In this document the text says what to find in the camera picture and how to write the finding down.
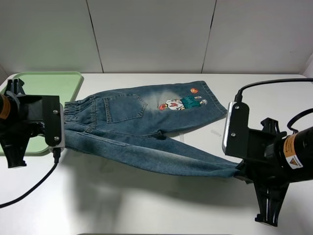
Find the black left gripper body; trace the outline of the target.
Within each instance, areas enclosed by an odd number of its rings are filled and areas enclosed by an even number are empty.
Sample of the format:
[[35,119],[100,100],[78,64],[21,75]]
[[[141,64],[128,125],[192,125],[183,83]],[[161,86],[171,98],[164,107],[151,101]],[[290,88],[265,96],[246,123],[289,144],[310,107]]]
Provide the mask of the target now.
[[0,145],[7,160],[8,168],[26,166],[24,154],[29,140],[44,137],[43,95],[27,95],[24,82],[10,79],[4,93],[0,95]]

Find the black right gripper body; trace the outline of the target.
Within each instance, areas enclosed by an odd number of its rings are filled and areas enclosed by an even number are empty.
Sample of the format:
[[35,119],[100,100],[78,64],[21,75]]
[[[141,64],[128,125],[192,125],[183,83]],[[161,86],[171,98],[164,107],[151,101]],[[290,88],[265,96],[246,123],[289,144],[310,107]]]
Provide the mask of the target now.
[[271,118],[261,121],[262,130],[248,128],[247,122],[247,117],[236,118],[246,152],[236,178],[254,185],[260,210],[256,219],[278,219],[289,181],[276,147],[287,133],[280,132],[278,121]]

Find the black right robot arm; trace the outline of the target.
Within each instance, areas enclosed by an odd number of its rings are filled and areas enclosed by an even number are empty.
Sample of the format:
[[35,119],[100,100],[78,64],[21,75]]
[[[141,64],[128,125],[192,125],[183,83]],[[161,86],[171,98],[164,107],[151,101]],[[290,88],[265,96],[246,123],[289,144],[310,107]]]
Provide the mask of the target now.
[[266,118],[262,130],[249,131],[248,158],[237,166],[236,178],[253,184],[260,212],[255,221],[276,227],[290,183],[313,178],[313,129],[293,125],[309,114],[307,109],[287,124],[291,135],[279,130],[278,121]]

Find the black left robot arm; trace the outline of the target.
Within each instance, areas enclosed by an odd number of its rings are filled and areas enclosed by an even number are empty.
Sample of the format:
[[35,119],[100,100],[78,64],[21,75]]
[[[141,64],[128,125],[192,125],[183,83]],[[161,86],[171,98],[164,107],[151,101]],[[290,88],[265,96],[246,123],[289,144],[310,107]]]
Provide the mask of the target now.
[[7,159],[8,168],[26,166],[24,155],[30,138],[43,136],[44,123],[30,122],[27,119],[30,102],[22,103],[20,96],[25,96],[24,82],[10,79],[4,93],[0,95],[0,146]]

